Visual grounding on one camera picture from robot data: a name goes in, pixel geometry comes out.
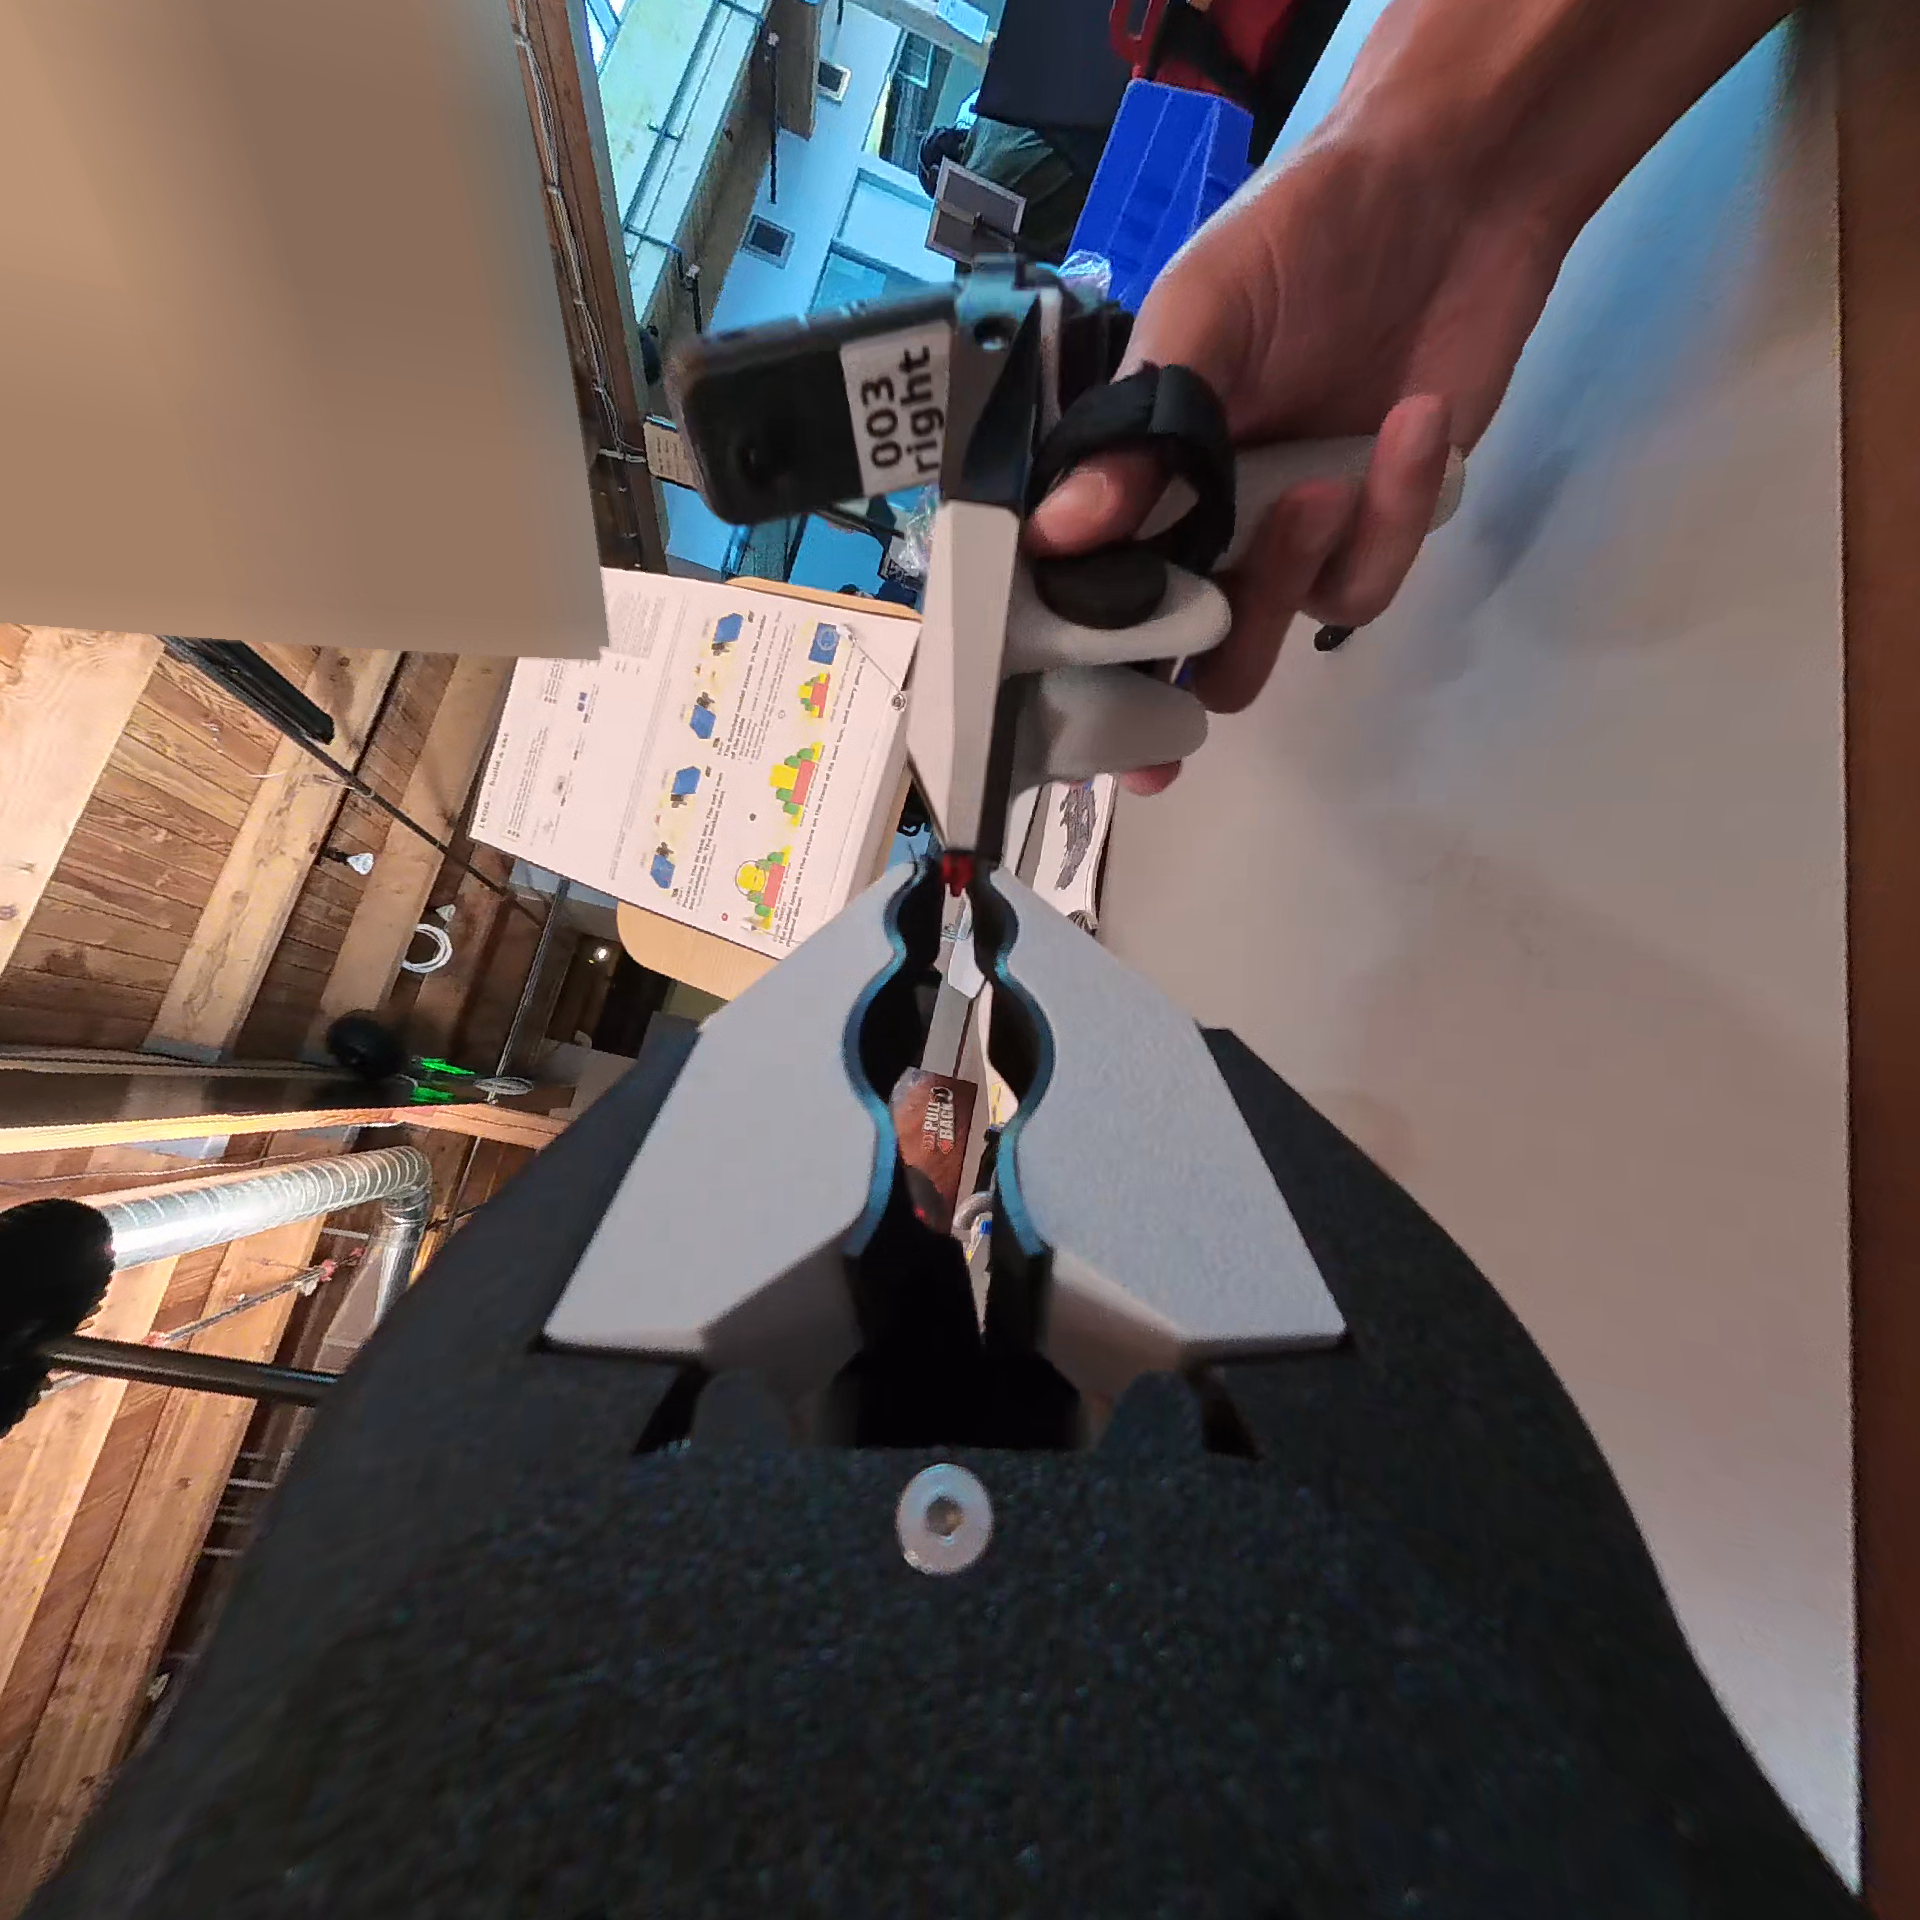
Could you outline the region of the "black metal rod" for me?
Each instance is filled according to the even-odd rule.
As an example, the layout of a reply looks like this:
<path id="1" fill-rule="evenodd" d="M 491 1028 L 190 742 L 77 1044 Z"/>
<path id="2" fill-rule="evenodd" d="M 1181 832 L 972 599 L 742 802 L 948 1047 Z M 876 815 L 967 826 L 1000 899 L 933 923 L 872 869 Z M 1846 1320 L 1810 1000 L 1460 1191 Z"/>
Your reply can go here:
<path id="1" fill-rule="evenodd" d="M 83 1334 L 42 1342 L 27 1365 L 35 1379 L 68 1373 L 298 1408 L 322 1403 L 340 1379 L 339 1372 Z"/>

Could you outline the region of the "blue plastic bin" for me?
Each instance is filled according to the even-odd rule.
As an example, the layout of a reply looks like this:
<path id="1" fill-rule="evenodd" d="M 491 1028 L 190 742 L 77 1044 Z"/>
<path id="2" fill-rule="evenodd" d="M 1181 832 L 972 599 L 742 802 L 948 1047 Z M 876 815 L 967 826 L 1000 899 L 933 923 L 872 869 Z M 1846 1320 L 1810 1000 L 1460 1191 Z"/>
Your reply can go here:
<path id="1" fill-rule="evenodd" d="M 1137 313 L 1170 257 L 1251 178 L 1254 128 L 1229 98 L 1126 83 L 1068 246 L 1107 261 L 1110 302 Z"/>

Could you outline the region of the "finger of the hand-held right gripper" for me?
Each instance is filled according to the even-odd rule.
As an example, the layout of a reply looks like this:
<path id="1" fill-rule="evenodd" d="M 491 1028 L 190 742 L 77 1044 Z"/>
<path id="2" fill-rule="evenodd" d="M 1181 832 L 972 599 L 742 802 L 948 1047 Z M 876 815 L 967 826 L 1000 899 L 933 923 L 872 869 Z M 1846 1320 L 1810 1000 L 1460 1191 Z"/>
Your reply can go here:
<path id="1" fill-rule="evenodd" d="M 930 827 L 960 855 L 1006 857 L 1011 807 L 1041 781 L 1041 682 L 1006 666 L 1021 543 L 1004 506 L 935 515 L 905 739 Z"/>

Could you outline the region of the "person's right forearm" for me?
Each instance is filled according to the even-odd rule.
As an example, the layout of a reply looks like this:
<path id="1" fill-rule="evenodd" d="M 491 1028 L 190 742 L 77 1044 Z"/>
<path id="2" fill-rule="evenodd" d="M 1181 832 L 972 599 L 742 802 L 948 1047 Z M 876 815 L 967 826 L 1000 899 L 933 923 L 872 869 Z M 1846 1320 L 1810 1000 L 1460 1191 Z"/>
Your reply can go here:
<path id="1" fill-rule="evenodd" d="M 1789 2 L 1391 3 L 1317 136 L 1466 224 L 1567 248 Z"/>

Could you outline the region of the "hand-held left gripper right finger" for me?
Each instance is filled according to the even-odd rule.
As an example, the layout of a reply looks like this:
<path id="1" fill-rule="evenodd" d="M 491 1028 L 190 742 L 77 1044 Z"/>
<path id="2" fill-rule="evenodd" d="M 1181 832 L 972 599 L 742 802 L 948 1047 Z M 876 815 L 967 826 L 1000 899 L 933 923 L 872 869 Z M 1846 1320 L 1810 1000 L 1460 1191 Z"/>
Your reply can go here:
<path id="1" fill-rule="evenodd" d="M 1000 1122 L 983 1327 L 1118 1401 L 1347 1317 L 1196 1019 L 1011 874 L 972 890 Z"/>

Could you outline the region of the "silver metal duct pipe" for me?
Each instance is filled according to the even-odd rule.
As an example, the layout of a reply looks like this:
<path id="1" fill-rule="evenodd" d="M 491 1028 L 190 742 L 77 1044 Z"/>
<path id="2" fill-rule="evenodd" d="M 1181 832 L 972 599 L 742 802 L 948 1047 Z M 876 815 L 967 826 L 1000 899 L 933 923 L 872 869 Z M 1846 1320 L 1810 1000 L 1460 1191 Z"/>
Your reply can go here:
<path id="1" fill-rule="evenodd" d="M 414 1276 L 432 1174 L 418 1148 L 389 1145 L 141 1187 L 125 1197 L 94 1197 L 90 1205 L 108 1219 L 112 1268 L 125 1272 L 377 1203 L 380 1222 L 360 1270 L 373 1274 L 379 1323 Z"/>

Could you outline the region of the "plastic bag with brown label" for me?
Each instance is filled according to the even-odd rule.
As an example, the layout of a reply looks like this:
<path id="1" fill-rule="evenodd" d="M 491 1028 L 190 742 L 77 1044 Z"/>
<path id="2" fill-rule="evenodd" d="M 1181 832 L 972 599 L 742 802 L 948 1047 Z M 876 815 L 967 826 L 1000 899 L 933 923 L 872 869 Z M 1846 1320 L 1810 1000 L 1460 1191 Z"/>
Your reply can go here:
<path id="1" fill-rule="evenodd" d="M 951 1234 L 969 1182 L 979 1088 L 969 1077 L 928 1067 L 903 1069 L 893 1094 L 898 1157 L 917 1219 Z"/>

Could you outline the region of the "person's right hand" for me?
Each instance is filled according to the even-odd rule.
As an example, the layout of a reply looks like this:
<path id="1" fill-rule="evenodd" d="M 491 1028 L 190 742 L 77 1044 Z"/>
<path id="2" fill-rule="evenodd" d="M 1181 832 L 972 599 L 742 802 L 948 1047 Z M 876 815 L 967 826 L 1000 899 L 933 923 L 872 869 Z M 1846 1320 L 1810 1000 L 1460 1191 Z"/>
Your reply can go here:
<path id="1" fill-rule="evenodd" d="M 1130 328 L 1118 378 L 1184 367 L 1238 450 L 1370 437 L 1356 479 L 1302 482 L 1254 522 L 1218 587 L 1224 637 L 1157 684 L 1181 718 L 1118 751 L 1163 791 L 1205 735 L 1202 709 L 1249 707 L 1299 615 L 1361 627 L 1391 608 L 1429 539 L 1455 455 L 1495 417 L 1572 242 L 1597 210 L 1575 180 L 1442 164 L 1354 138 L 1309 146 L 1253 185 L 1167 265 Z"/>

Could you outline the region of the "red plastic container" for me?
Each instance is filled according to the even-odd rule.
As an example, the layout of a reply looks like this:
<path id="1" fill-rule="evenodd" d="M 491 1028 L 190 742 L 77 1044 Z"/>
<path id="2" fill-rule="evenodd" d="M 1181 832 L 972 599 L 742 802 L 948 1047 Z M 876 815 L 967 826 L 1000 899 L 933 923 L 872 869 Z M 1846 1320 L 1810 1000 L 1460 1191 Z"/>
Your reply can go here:
<path id="1" fill-rule="evenodd" d="M 1208 90 L 1243 105 L 1304 83 L 1347 2 L 1114 2 L 1108 36 L 1134 79 Z"/>

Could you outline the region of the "black ceiling track rail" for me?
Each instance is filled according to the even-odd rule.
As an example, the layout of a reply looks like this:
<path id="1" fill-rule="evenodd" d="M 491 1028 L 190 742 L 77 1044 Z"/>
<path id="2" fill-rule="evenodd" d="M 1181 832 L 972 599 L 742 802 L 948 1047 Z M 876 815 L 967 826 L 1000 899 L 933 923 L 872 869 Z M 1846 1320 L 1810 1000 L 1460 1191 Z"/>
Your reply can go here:
<path id="1" fill-rule="evenodd" d="M 200 672 L 281 734 L 322 747 L 333 744 L 333 716 L 252 646 L 205 636 L 159 637 L 175 660 Z"/>

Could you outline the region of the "printed instruction sheet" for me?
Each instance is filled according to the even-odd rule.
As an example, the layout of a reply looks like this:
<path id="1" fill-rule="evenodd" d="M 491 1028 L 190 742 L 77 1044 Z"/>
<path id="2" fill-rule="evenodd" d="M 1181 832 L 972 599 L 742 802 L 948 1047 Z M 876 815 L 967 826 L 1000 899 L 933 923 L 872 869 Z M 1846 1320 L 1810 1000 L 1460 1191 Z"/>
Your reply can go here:
<path id="1" fill-rule="evenodd" d="M 480 846 L 774 961 L 887 865 L 920 620 L 606 568 L 595 660 L 517 661 Z"/>

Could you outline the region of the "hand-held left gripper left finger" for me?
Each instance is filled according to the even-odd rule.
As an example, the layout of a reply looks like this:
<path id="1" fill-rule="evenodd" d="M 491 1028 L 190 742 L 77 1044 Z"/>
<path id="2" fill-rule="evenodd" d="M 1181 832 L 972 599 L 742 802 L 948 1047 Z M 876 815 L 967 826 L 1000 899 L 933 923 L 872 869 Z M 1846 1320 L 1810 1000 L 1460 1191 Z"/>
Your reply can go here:
<path id="1" fill-rule="evenodd" d="M 893 867 L 708 1017 L 546 1343 L 825 1389 L 862 1343 L 850 1262 L 897 1187 L 922 969 L 925 872 Z"/>

